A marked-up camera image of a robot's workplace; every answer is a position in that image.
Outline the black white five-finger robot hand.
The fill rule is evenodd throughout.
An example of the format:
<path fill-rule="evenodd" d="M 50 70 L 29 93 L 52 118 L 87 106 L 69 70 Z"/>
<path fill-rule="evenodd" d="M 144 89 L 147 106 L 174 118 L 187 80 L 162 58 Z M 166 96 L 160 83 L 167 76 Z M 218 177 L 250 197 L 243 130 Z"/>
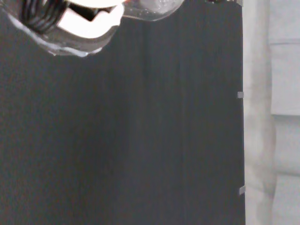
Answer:
<path fill-rule="evenodd" d="M 54 28 L 86 39 L 99 38 L 119 26 L 122 0 L 23 0 L 20 19 L 38 34 Z"/>

